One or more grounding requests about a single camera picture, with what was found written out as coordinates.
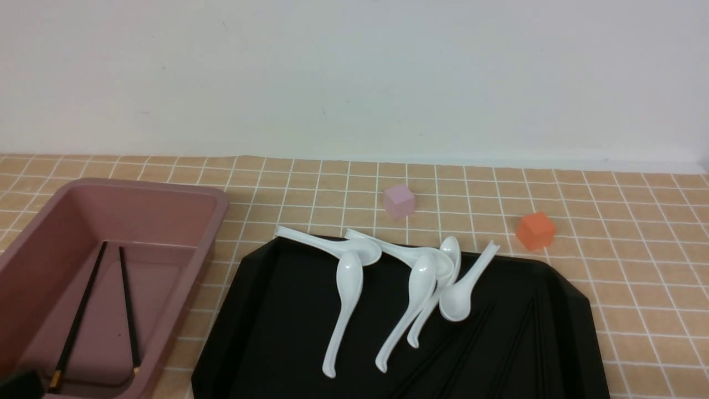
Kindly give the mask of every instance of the spoon bowl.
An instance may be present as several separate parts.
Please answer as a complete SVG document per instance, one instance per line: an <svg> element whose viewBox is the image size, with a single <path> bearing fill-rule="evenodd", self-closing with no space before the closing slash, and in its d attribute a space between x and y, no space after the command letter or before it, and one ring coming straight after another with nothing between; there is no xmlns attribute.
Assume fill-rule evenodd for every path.
<svg viewBox="0 0 709 399"><path fill-rule="evenodd" d="M451 322L461 322L470 315L470 295L473 287L492 261L500 246L490 241L468 273L457 283L446 287L441 293L438 307L441 315Z"/></svg>
<svg viewBox="0 0 709 399"><path fill-rule="evenodd" d="M426 305L421 310L421 313L419 313L416 317L416 321L414 321L411 328L408 330L406 341L408 341L408 344L413 348L418 348L418 336L421 333L423 325L426 324L426 321L431 316L431 313L433 313L433 310L438 306L438 300L440 299L441 293L448 285L455 283L455 280L458 278L458 272L460 272L461 253L458 240L453 236L446 237L446 239L441 243L440 250L453 262L453 273L451 273L447 281L439 281L438 285L436 285L435 291L433 291L433 295L431 295L431 298L428 302L426 302Z"/></svg>
<svg viewBox="0 0 709 399"><path fill-rule="evenodd" d="M274 235L315 247L338 259L341 259L345 252L354 251L363 266L376 263L381 258L381 248L366 239L331 241L283 226L278 226Z"/></svg>

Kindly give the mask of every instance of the white wall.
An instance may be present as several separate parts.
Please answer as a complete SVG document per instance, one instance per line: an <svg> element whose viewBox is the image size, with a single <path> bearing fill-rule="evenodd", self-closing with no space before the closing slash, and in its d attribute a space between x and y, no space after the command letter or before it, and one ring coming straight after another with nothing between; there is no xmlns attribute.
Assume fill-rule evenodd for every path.
<svg viewBox="0 0 709 399"><path fill-rule="evenodd" d="M707 0L4 0L0 152L696 162Z"/></svg>

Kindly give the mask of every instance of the cube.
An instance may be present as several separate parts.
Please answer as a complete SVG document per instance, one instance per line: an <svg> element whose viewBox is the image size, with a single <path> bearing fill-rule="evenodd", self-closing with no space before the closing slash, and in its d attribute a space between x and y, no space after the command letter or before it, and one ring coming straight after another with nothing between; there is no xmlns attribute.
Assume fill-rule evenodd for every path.
<svg viewBox="0 0 709 399"><path fill-rule="evenodd" d="M517 238L529 251L544 248L552 243L557 227L544 212L529 214L517 227Z"/></svg>
<svg viewBox="0 0 709 399"><path fill-rule="evenodd" d="M384 209L394 219L407 217L415 208L416 199L406 185L397 185L384 190Z"/></svg>

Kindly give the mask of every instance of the orange cube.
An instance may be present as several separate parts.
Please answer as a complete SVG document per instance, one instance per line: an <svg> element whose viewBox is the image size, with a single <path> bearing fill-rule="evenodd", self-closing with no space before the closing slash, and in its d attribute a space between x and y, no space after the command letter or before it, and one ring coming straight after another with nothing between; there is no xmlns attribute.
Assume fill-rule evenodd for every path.
<svg viewBox="0 0 709 399"><path fill-rule="evenodd" d="M517 227L517 238L529 251L544 248L552 243L557 227L544 212L529 214Z"/></svg>

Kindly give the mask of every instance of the black tray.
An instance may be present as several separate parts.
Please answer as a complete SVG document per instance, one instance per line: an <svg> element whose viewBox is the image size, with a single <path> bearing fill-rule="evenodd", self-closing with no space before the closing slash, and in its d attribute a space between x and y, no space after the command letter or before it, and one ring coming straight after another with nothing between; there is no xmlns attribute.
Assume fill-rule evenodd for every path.
<svg viewBox="0 0 709 399"><path fill-rule="evenodd" d="M477 257L463 253L461 276ZM470 317L434 311L420 348L402 338L386 374L374 358L408 304L409 269L387 255L365 267L330 379L321 367L340 311L336 267L280 238L246 256L192 375L195 399L609 398L588 299L547 264L502 256L476 285Z"/></svg>

